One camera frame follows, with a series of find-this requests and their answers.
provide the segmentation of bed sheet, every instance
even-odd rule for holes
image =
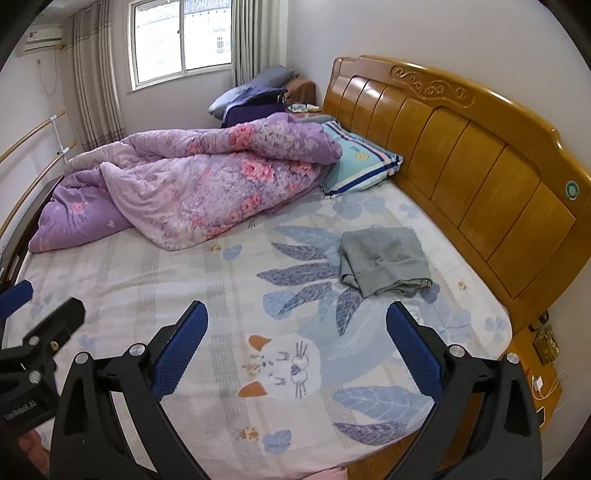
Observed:
[[[434,285],[412,297],[361,301],[338,281],[340,234],[413,228]],[[472,355],[498,358],[511,340],[504,308],[402,191],[383,182],[337,199],[313,193],[196,247],[168,252],[134,229],[33,255],[33,301],[7,323],[22,336],[70,296],[86,322],[56,355],[61,389],[75,354],[122,354],[201,300],[209,330],[162,405],[213,480],[297,479],[360,459],[417,430],[432,406],[385,327],[401,300],[422,325]],[[117,396],[136,459],[150,466]],[[39,428],[46,446],[51,422]]]

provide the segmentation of round sticker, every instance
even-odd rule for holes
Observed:
[[[577,196],[579,196],[579,185],[574,180],[570,180],[566,187],[564,188],[566,192],[566,196],[569,200],[574,200]]]

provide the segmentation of gray folded cloth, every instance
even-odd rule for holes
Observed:
[[[425,253],[411,228],[345,232],[340,241],[340,280],[364,298],[393,291],[409,294],[433,281]]]

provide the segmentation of purple floral comforter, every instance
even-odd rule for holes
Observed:
[[[287,113],[227,129],[131,135],[72,159],[44,208],[32,252],[135,226],[178,250],[307,190],[342,149]]]

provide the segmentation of blue striped pillowcase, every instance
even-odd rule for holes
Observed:
[[[340,162],[322,182],[325,194],[341,195],[365,190],[400,169],[401,155],[347,132],[338,122],[327,122],[323,128],[343,148]]]

